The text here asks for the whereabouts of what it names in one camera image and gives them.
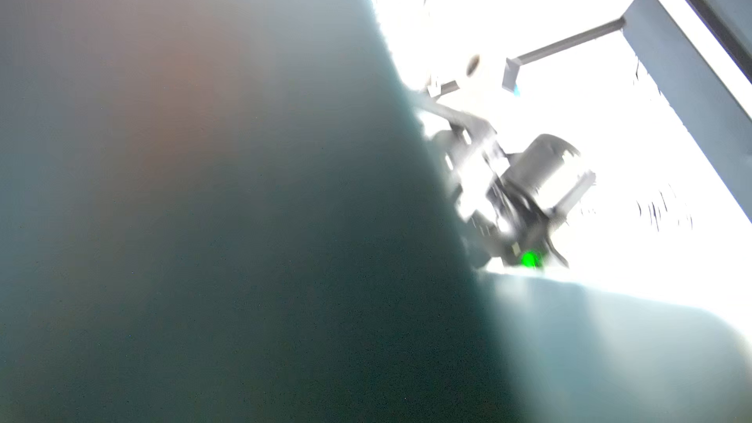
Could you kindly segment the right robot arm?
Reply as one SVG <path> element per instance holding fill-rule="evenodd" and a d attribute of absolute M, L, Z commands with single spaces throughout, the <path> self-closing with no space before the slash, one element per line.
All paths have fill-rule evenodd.
<path fill-rule="evenodd" d="M 447 127 L 426 131 L 448 202 L 472 268 L 497 259 L 507 268 L 567 268 L 553 235 L 595 185 L 597 176 L 566 140 L 541 134 L 518 153 L 499 144 L 483 117 L 409 92 L 415 115 L 442 119 Z"/>

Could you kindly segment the teal drawer cabinet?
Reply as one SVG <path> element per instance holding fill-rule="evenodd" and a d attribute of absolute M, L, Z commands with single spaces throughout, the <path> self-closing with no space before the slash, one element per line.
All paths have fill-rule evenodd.
<path fill-rule="evenodd" d="M 470 268 L 369 0 L 1 0 L 5 422 L 747 422 L 750 371 Z"/>

